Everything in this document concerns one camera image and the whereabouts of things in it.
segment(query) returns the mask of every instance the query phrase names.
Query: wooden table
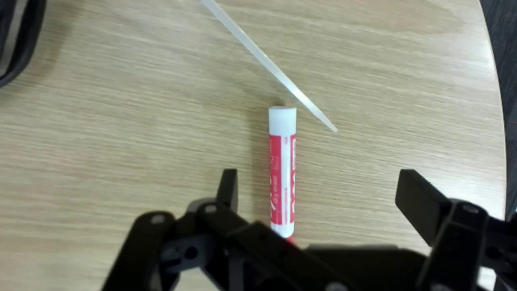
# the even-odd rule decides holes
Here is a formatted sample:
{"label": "wooden table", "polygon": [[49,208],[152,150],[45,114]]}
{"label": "wooden table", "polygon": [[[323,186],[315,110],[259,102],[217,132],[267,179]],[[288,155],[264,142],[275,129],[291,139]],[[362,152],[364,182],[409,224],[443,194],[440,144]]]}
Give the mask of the wooden table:
{"label": "wooden table", "polygon": [[[339,127],[301,108],[301,245],[427,250],[394,207],[401,168],[503,215],[501,100],[477,1],[222,5]],[[0,95],[2,289],[99,289],[139,213],[181,216],[223,168],[239,168],[239,213],[267,221],[267,108],[285,100],[199,1],[50,0],[31,66]],[[210,289],[196,271],[181,286]]]}

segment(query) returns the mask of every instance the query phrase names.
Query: black object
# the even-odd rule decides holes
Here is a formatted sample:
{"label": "black object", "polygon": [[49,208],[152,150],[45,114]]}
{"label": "black object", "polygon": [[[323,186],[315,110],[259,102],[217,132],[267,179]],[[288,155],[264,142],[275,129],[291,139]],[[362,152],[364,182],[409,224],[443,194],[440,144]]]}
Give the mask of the black object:
{"label": "black object", "polygon": [[175,289],[181,271],[202,268],[218,289],[264,291],[474,291],[490,266],[517,283],[517,218],[499,221],[482,207],[449,200],[417,171],[402,169],[396,203],[432,253],[394,245],[299,249],[238,213],[238,171],[225,169],[215,199],[196,200],[175,220],[139,216],[104,291]]}
{"label": "black object", "polygon": [[47,0],[0,0],[0,87],[31,61]]}

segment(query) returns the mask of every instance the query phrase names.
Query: wood grain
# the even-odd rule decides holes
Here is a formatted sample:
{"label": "wood grain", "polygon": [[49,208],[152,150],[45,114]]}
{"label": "wood grain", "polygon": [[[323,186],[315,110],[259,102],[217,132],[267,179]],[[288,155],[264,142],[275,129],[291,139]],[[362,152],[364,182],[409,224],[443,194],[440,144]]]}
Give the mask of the wood grain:
{"label": "wood grain", "polygon": [[[501,98],[475,1],[223,0],[339,127],[301,108],[297,226],[314,242],[427,250],[394,207],[401,168],[504,210]],[[239,168],[267,221],[267,108],[291,103],[188,0],[50,0],[36,56],[0,92],[2,289],[99,289],[133,220],[183,215]],[[184,289],[212,289],[197,273]]]}

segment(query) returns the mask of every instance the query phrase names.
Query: red and white tube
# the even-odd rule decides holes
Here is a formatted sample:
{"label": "red and white tube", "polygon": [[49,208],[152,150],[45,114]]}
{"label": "red and white tube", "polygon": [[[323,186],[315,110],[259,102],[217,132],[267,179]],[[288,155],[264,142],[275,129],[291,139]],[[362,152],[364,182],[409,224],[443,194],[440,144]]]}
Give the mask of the red and white tube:
{"label": "red and white tube", "polygon": [[296,108],[270,108],[270,226],[293,239],[296,200]]}

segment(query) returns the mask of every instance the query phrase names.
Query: white cap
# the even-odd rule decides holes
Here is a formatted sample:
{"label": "white cap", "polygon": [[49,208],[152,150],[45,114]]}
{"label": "white cap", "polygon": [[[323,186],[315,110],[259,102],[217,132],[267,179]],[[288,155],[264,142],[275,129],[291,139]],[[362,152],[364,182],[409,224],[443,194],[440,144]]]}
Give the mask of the white cap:
{"label": "white cap", "polygon": [[293,135],[296,134],[296,108],[270,106],[270,134]]}

